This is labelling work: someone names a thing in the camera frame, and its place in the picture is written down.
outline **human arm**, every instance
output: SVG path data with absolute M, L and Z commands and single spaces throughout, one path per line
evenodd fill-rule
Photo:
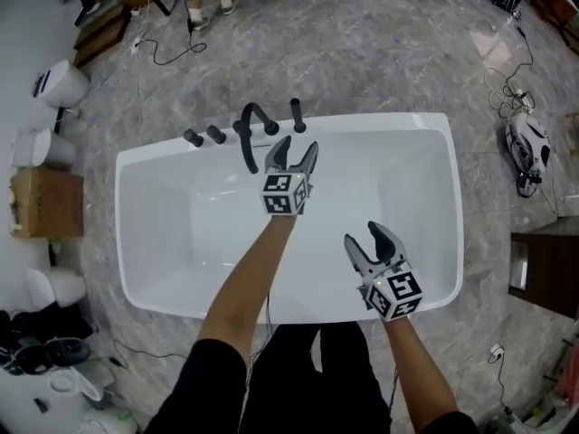
M 272 217 L 223 283 L 197 340 L 216 339 L 233 347 L 248 363 L 253 332 L 281 256 L 296 223 L 295 217 Z
M 384 322 L 414 430 L 458 411 L 451 388 L 408 318 Z

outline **sneaker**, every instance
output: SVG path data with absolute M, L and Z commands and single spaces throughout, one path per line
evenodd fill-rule
M 209 25 L 209 18 L 204 16 L 202 21 L 193 21 L 193 30 L 199 32 L 208 25 Z
M 95 11 L 97 11 L 100 8 L 100 2 L 95 2 L 95 4 L 93 6 L 91 6 L 88 10 L 86 11 L 86 14 L 91 14 L 94 13 Z
M 235 6 L 237 6 L 239 4 L 239 0 L 232 0 L 232 5 L 231 6 L 222 6 L 221 7 L 221 14 L 223 16 L 227 16 L 228 14 L 233 13 L 233 10 L 235 9 Z

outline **wall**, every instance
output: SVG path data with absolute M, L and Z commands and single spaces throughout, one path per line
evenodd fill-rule
M 9 150 L 14 132 L 28 125 L 54 125 L 56 110 L 32 98 L 36 74 L 73 55 L 81 7 L 57 0 L 0 0 L 0 309 L 27 308 L 24 266 L 48 264 L 46 241 L 17 241 L 8 233 L 8 181 L 13 173 Z M 34 397 L 49 400 L 45 415 Z M 0 371 L 0 422 L 13 434 L 76 432 L 86 405 L 82 398 L 48 395 L 43 377 L 13 377 Z

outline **bathtub faucet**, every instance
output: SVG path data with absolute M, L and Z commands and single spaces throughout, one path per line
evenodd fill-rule
M 235 121 L 233 124 L 233 130 L 235 130 L 242 141 L 243 160 L 250 172 L 252 174 L 257 174 L 260 169 L 257 164 L 255 164 L 255 159 L 253 158 L 251 140 L 252 130 L 250 129 L 252 113 L 255 113 L 260 121 L 263 122 L 263 130 L 268 135 L 277 134 L 280 131 L 280 126 L 277 122 L 268 118 L 267 114 L 263 112 L 263 109 L 261 109 L 257 103 L 248 103 L 245 105 L 242 112 L 242 118 Z

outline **gray marble floor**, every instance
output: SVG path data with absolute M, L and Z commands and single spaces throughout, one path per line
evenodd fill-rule
M 100 333 L 92 343 L 111 354 L 111 338 L 154 353 L 186 353 L 200 322 L 130 305 L 121 290 L 114 232 L 117 153 L 178 137 L 188 128 L 227 127 L 247 101 L 276 119 L 290 117 L 287 102 L 303 101 L 306 115 L 376 111 L 441 111 L 451 123 L 460 164 L 464 209 L 464 284 L 449 306 L 413 318 L 418 333 L 449 378 L 460 407 L 484 420 L 498 409 L 497 365 L 486 354 L 460 366 L 481 347 L 507 349 L 505 401 L 523 410 L 546 387 L 541 375 L 561 350 L 574 323 L 507 295 L 509 232 L 555 220 L 557 202 L 579 193 L 579 163 L 565 112 L 578 110 L 579 57 L 556 31 L 523 4 L 522 27 L 535 55 L 515 83 L 531 90 L 536 115 L 548 126 L 554 153 L 543 185 L 529 200 L 517 196 L 512 164 L 500 135 L 501 120 L 483 82 L 493 67 L 510 73 L 528 59 L 508 14 L 485 0 L 241 0 L 229 17 L 216 15 L 194 41 L 207 50 L 172 64 L 152 62 L 153 46 L 131 54 L 143 32 L 159 40 L 167 60 L 187 43 L 185 11 L 166 19 L 154 7 L 133 20 L 125 40 L 87 69 L 92 78 L 79 120 L 62 133 L 78 149 L 76 173 L 84 175 L 86 235 L 65 245 L 63 261 L 80 269 Z M 501 79 L 490 76 L 501 86 Z M 389 397 L 394 364 L 378 322 L 362 324 L 376 376 Z M 260 328 L 256 344 L 265 336 Z M 116 391 L 147 423 L 169 393 L 182 361 L 128 355 L 130 369 L 115 369 Z M 400 391 L 394 433 L 410 431 Z

